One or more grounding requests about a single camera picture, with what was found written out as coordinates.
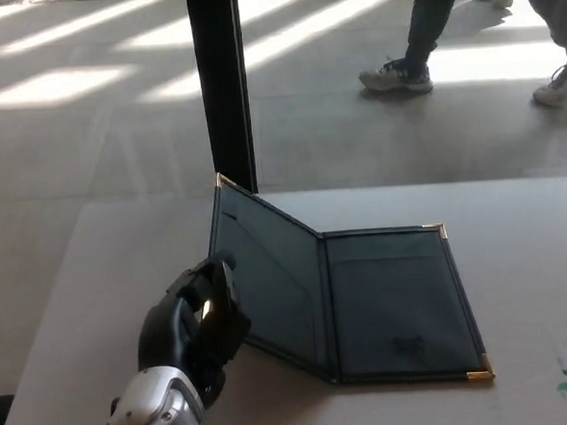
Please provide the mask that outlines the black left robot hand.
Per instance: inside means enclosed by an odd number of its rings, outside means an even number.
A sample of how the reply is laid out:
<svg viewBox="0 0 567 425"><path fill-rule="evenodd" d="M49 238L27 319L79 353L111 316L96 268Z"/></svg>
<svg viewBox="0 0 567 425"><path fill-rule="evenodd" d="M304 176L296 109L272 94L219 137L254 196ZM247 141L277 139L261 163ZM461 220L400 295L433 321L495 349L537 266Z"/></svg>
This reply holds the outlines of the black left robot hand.
<svg viewBox="0 0 567 425"><path fill-rule="evenodd" d="M180 369L205 408L219 397L224 367L251 326L235 299L234 269L234 255L220 251L184 271L146 314L139 333L138 369Z"/></svg>

